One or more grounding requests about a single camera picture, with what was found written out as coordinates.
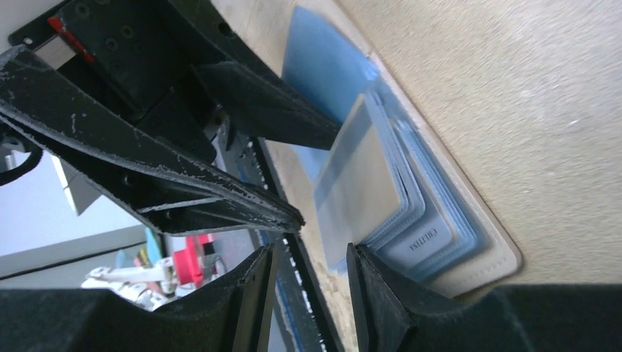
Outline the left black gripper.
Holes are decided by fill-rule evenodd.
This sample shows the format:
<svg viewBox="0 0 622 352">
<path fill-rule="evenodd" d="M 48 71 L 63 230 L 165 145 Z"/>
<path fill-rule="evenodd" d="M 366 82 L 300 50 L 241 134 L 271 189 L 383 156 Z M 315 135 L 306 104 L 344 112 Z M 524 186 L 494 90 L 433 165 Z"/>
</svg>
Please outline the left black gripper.
<svg viewBox="0 0 622 352">
<path fill-rule="evenodd" d="M 231 61 L 224 45 L 236 35 L 209 1 L 199 6 L 205 35 L 162 1 L 60 2 L 8 36 L 26 47 L 1 55 L 1 120 L 164 234 L 297 232 L 304 218 L 285 200 L 143 132 L 208 159 L 200 128 L 228 121 L 231 134 L 253 132 L 234 102 L 240 80 L 200 76 Z M 28 49 L 53 39 L 70 49 L 62 73 L 86 93 Z"/>
</svg>

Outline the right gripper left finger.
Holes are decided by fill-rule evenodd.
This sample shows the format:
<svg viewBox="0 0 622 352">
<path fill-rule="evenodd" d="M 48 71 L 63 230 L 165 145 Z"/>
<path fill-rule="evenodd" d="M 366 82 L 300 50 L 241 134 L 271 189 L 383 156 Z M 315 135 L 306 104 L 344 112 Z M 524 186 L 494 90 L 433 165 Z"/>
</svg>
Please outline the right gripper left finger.
<svg viewBox="0 0 622 352">
<path fill-rule="evenodd" d="M 158 309 L 166 316 L 157 351 L 265 351 L 274 286 L 275 245 L 261 246 L 224 276 Z"/>
</svg>

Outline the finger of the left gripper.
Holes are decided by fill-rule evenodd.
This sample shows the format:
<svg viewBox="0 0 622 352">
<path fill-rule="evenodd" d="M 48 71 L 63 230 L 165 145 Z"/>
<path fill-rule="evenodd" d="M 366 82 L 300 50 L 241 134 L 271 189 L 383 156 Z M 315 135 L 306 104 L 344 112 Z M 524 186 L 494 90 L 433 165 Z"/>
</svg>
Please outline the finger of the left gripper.
<svg viewBox="0 0 622 352">
<path fill-rule="evenodd" d="M 196 66 L 210 95 L 246 135 L 320 150 L 331 148 L 340 125 L 280 78 L 259 76 L 238 62 Z"/>
</svg>

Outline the silver grey credit card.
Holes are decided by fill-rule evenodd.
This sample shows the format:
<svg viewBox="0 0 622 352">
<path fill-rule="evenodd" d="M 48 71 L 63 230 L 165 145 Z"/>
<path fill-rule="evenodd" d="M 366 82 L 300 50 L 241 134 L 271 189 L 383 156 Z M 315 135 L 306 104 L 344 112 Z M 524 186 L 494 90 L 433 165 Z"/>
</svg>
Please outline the silver grey credit card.
<svg viewBox="0 0 622 352">
<path fill-rule="evenodd" d="M 361 94 L 315 180 L 313 198 L 330 271 L 350 243 L 369 243 L 406 209 L 397 147 L 377 94 Z"/>
</svg>

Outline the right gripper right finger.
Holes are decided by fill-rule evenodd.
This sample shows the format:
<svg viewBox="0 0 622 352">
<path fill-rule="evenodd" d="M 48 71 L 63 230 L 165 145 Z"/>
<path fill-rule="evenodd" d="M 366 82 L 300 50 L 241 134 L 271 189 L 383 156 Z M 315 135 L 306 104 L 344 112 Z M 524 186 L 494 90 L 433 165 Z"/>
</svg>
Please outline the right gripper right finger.
<svg viewBox="0 0 622 352">
<path fill-rule="evenodd" d="M 360 351 L 440 351 L 425 332 L 462 304 L 399 274 L 366 246 L 348 244 L 348 282 Z"/>
</svg>

